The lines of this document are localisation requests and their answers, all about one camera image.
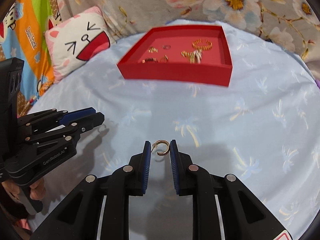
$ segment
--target pillow mouth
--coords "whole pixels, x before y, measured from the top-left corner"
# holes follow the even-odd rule
[[[92,41],[90,41],[76,57],[82,61],[88,61],[94,55],[99,52],[108,49],[110,47],[110,39],[108,35],[103,31],[99,33]]]

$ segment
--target metal screw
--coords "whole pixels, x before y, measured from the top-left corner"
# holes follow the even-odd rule
[[[130,172],[132,170],[133,170],[133,167],[130,166],[130,165],[126,165],[126,166],[123,167],[123,171],[125,171],[125,172]]]
[[[86,182],[93,182],[94,180],[95,180],[96,178],[95,178],[95,176],[93,176],[93,175],[88,175],[88,176],[86,176],[85,177],[85,181]]]
[[[195,165],[195,164],[191,164],[189,166],[189,170],[190,171],[197,171],[197,170],[199,170],[199,167],[197,165]]]
[[[227,180],[229,180],[231,182],[235,181],[236,179],[237,179],[236,176],[233,175],[233,174],[228,174],[227,175]]]

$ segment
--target red box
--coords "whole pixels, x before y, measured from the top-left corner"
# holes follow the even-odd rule
[[[212,42],[212,49],[202,52],[200,64],[191,64],[181,56],[182,51],[193,52],[192,43],[202,39]],[[148,52],[155,47],[158,52]],[[168,61],[146,62],[145,58],[164,56]],[[227,39],[221,26],[175,25],[157,27],[146,33],[118,62],[118,68],[125,79],[175,80],[195,83],[229,86],[232,61]]]

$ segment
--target colorful blanket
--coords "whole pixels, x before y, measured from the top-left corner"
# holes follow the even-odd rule
[[[0,60],[25,61],[18,96],[18,115],[24,115],[53,84],[44,32],[60,21],[57,0],[16,0],[0,23]]]

